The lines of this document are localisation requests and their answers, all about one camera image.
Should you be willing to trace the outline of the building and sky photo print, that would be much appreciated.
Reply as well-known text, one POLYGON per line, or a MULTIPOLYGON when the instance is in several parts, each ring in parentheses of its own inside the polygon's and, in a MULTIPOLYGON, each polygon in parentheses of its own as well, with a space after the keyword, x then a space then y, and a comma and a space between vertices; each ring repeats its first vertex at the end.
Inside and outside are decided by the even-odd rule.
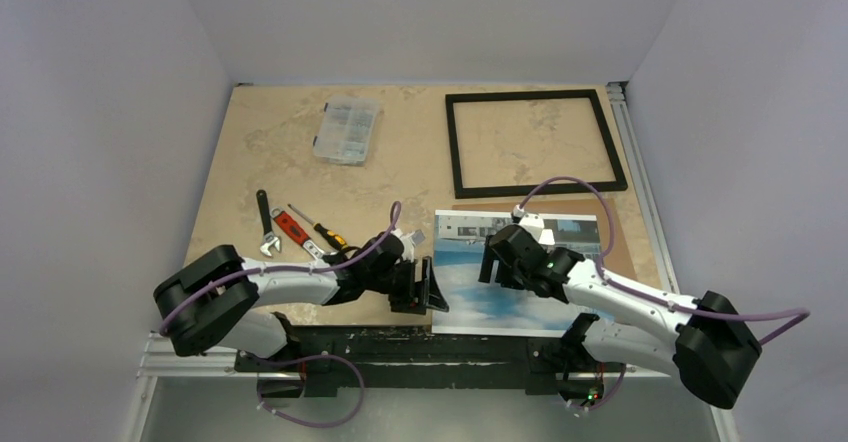
POLYGON ((433 271, 449 311, 433 313, 433 332, 559 337, 579 314, 590 311, 521 288, 504 288, 495 280, 478 280, 486 238, 511 223, 508 212, 435 213, 433 271))

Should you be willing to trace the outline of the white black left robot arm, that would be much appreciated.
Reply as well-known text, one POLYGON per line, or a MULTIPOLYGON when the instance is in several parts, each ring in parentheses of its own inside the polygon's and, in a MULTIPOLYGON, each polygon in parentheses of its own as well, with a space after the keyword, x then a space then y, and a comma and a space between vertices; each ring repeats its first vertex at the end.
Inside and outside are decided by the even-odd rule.
POLYGON ((289 319, 264 313, 265 306, 334 306, 374 292, 386 296, 396 313, 447 312, 432 259, 414 257, 418 238, 395 229, 362 248, 282 265, 242 257, 232 245, 217 246, 154 289, 159 332, 181 357, 220 346, 284 371, 297 361, 298 344, 289 319))

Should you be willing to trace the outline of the yellow black flathead screwdriver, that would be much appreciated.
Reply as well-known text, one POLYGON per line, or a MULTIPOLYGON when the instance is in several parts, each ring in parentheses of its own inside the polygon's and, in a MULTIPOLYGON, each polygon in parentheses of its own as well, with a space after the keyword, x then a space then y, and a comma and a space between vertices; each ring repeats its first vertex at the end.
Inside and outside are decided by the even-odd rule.
POLYGON ((309 218, 305 213, 303 213, 294 205, 288 204, 287 207, 291 209, 300 218, 302 218, 305 222, 307 222, 331 248, 335 249, 336 251, 344 251, 349 247, 348 242, 338 233, 328 229, 321 223, 309 218))

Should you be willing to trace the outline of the black wooden picture frame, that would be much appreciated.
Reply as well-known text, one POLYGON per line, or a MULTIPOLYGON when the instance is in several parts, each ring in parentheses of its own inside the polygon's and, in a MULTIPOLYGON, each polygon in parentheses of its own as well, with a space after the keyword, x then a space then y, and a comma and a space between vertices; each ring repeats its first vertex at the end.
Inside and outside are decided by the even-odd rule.
POLYGON ((444 98, 458 200, 624 192, 624 158, 594 88, 467 92, 444 98))

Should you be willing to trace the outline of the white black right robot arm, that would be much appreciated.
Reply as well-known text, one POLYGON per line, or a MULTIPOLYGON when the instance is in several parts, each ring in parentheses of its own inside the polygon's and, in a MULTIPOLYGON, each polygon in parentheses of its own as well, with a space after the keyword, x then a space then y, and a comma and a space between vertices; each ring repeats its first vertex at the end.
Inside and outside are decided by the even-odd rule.
POLYGON ((723 295, 701 297, 644 288, 565 247, 544 247, 518 225, 485 242, 480 281, 523 289, 581 307, 547 357, 559 370, 606 364, 676 377, 701 401, 735 406, 762 345, 723 295))

